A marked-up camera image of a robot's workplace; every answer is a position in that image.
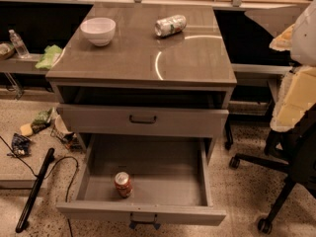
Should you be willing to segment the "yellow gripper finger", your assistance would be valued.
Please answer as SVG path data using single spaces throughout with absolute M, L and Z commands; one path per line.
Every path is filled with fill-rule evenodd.
M 299 66 L 287 72 L 281 81 L 270 122 L 272 130 L 294 128 L 305 112 L 316 103 L 316 67 Z
M 286 51 L 292 48 L 292 31 L 294 25 L 289 26 L 270 43 L 270 48 L 276 51 Z

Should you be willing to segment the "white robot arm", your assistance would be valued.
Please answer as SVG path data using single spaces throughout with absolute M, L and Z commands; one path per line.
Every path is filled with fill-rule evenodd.
M 277 51 L 290 51 L 298 62 L 282 78 L 270 122 L 272 130 L 285 132 L 294 128 L 305 112 L 316 104 L 316 0 L 296 22 L 270 43 Z

